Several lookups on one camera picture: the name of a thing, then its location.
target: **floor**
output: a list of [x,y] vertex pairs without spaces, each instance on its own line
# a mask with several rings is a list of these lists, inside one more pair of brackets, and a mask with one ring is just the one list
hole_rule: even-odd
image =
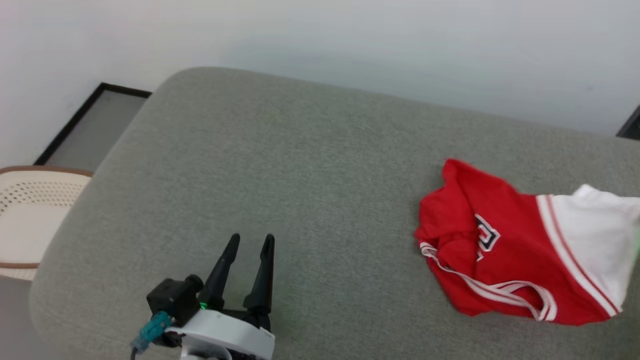
[[94,172],[146,99],[105,91],[47,165]]
[[29,281],[0,277],[0,358],[61,360],[31,324],[30,287]]
[[[105,91],[46,165],[96,171],[146,99]],[[31,324],[30,282],[0,277],[0,358],[60,360]]]

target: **white stripe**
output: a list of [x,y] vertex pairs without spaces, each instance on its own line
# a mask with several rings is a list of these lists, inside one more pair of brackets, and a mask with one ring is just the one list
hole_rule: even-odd
[[420,243],[420,252],[422,255],[427,256],[430,252],[436,252],[436,248],[431,246],[430,243]]
[[551,210],[549,209],[550,204],[547,204],[546,196],[550,195],[538,195],[536,196],[536,201],[538,201],[538,209],[540,211],[540,217],[542,218],[542,223],[545,226],[545,230],[547,231],[547,235],[551,240],[551,244],[554,246],[556,253],[560,257],[560,260],[563,262],[564,267],[569,271],[569,274],[573,276],[573,278],[578,282],[580,286],[586,291],[594,300],[602,306],[602,308],[609,314],[609,316],[614,316],[616,314],[616,310],[611,307],[607,299],[605,299],[602,294],[587,280],[586,277],[582,274],[578,266],[573,262],[571,255],[562,244],[562,240],[560,239],[560,235],[556,231],[556,226],[554,224],[553,216],[551,215]]
[[534,290],[536,290],[536,292],[538,292],[538,295],[542,298],[544,307],[541,313],[545,314],[548,310],[548,313],[545,316],[545,320],[548,320],[548,321],[555,320],[558,312],[558,306],[557,306],[556,300],[554,299],[554,296],[551,294],[551,292],[549,292],[547,289],[543,288],[542,286],[536,285],[531,281],[508,281],[508,282],[503,282],[501,284],[492,285],[492,287],[494,288],[499,288],[502,291],[506,291],[509,293],[513,293],[514,291],[526,286],[532,287]]
[[[522,297],[519,297],[518,295],[514,295],[510,292],[507,292],[503,289],[500,289],[500,286],[511,286],[511,283],[516,283],[516,282],[509,282],[509,283],[502,283],[502,284],[496,284],[493,286],[489,286],[486,285],[480,281],[477,281],[475,279],[472,279],[471,277],[459,273],[457,271],[445,268],[444,266],[442,266],[440,264],[440,261],[438,260],[438,258],[435,256],[435,249],[428,245],[428,246],[420,246],[422,248],[422,253],[428,257],[433,259],[433,261],[436,262],[436,264],[438,265],[439,268],[441,268],[443,271],[452,273],[452,274],[456,274],[458,276],[460,276],[465,282],[466,284],[469,286],[469,288],[471,290],[473,290],[474,292],[476,292],[478,295],[489,299],[489,300],[493,300],[496,302],[502,302],[505,304],[509,304],[509,305],[514,305],[514,306],[521,306],[521,307],[527,307],[529,308],[529,311],[531,312],[531,314],[533,315],[533,318],[536,320],[547,320],[547,321],[552,321],[556,318],[556,314],[557,314],[557,306],[556,306],[556,302],[553,298],[553,296],[551,295],[551,293],[549,291],[547,291],[545,288],[542,288],[541,286],[537,286],[531,282],[527,282],[527,281],[519,281],[517,282],[518,286],[517,288],[521,288],[522,286],[531,286],[533,287],[538,294],[540,295],[540,297],[542,298],[542,301],[544,303],[542,312],[538,311],[534,306],[532,306],[528,301],[526,301],[525,299],[523,299]],[[427,248],[433,249],[433,252],[430,252],[427,250]]]

